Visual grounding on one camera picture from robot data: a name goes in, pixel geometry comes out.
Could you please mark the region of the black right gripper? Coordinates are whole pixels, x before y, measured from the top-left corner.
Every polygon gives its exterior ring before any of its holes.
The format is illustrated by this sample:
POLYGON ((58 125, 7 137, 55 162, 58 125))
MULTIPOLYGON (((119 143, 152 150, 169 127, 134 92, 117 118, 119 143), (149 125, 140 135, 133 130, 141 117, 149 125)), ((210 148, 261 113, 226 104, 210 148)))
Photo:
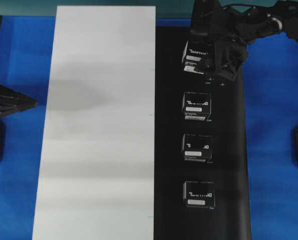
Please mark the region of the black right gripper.
POLYGON ((235 81, 248 56, 247 43, 237 32, 242 12, 221 6, 218 0, 195 0, 191 16, 190 36, 197 42, 214 44, 215 67, 212 78, 235 81))

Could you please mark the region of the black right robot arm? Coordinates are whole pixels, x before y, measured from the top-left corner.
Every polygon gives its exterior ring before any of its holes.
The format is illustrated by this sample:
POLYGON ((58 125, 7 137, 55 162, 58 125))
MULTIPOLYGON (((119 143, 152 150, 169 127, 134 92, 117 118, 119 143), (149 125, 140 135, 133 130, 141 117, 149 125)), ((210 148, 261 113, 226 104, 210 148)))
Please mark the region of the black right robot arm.
POLYGON ((243 12, 235 6, 217 0, 194 2, 189 40, 210 46, 209 56, 194 65, 195 73, 233 82, 248 57, 247 46, 257 39, 285 33, 298 44, 298 1, 278 0, 272 6, 244 4, 243 12))

